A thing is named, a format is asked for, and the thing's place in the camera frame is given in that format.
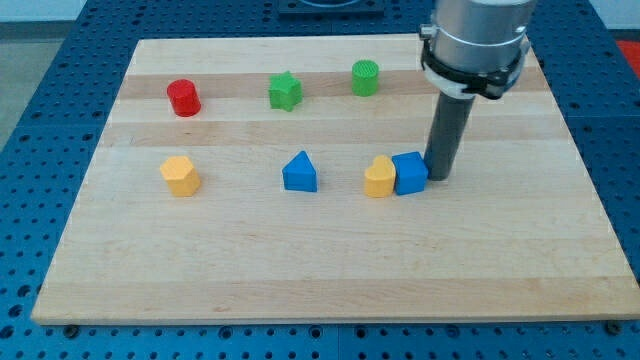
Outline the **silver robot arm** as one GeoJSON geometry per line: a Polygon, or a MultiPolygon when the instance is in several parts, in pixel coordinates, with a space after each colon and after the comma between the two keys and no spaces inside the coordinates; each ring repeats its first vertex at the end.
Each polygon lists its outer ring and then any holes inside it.
{"type": "Polygon", "coordinates": [[[425,78],[452,98],[497,100],[520,77],[536,0],[440,0],[420,27],[425,78]]]}

